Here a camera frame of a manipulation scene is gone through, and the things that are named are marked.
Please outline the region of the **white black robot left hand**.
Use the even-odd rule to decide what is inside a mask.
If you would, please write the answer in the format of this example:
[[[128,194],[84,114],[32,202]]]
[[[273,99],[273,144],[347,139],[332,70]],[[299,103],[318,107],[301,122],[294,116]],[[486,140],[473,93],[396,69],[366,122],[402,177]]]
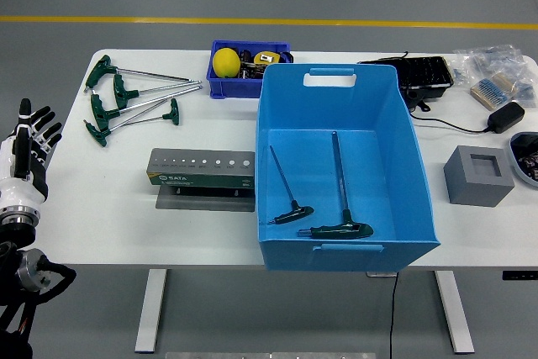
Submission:
[[[62,123],[45,106],[36,111],[24,98],[18,122],[1,143],[1,206],[38,208],[48,198],[45,162],[61,139]]]

